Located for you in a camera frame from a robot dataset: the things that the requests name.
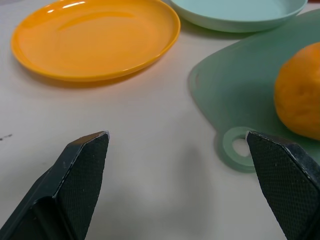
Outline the orange plastic plate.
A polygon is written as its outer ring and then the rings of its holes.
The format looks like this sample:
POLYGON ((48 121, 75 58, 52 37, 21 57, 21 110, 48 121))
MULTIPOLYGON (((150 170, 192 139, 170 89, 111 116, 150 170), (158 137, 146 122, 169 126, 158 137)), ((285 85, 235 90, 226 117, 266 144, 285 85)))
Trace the orange plastic plate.
POLYGON ((89 83, 149 67, 180 30, 177 13, 162 0, 58 0, 27 16, 10 43, 29 71, 89 83))

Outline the green translucent cutting board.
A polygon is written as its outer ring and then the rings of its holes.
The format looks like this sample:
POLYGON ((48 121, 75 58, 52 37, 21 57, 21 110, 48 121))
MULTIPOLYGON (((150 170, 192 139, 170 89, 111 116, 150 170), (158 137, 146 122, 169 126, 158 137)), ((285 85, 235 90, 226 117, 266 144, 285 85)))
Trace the green translucent cutting board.
POLYGON ((216 130, 215 149, 230 168, 255 171, 252 158, 233 148, 233 141, 245 138, 250 130, 293 141, 320 164, 320 141, 288 130, 274 106, 274 84, 281 66, 316 42, 320 42, 320 9, 227 46, 191 70, 190 94, 216 130))

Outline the light green plastic plate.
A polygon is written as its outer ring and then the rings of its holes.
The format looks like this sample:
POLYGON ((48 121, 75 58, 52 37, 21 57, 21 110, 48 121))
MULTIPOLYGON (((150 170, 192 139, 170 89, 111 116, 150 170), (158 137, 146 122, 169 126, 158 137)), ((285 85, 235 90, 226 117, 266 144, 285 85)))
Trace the light green plastic plate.
POLYGON ((177 14, 209 30, 254 33, 295 17, 308 0, 169 0, 177 14))

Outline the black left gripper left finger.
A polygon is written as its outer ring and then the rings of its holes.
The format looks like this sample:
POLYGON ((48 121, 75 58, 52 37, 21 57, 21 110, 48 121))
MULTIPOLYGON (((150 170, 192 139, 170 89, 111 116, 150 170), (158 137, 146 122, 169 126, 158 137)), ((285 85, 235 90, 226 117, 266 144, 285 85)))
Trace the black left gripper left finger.
POLYGON ((0 240, 85 240, 109 140, 100 131, 70 142, 0 228, 0 240))

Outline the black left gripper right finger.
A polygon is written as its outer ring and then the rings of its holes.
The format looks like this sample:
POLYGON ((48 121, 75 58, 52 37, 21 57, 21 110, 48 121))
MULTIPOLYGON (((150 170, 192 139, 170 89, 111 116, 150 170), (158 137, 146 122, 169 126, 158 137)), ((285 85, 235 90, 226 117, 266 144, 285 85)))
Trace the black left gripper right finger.
POLYGON ((320 240, 320 165, 298 144, 248 131, 261 191, 287 240, 320 240))

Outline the orange fruit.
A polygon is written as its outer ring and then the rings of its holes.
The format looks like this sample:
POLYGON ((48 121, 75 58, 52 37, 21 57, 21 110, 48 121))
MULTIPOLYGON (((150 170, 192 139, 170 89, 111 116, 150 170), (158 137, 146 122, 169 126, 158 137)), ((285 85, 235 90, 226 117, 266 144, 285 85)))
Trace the orange fruit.
POLYGON ((320 42, 302 48, 282 65, 274 105, 289 130, 320 141, 320 42))

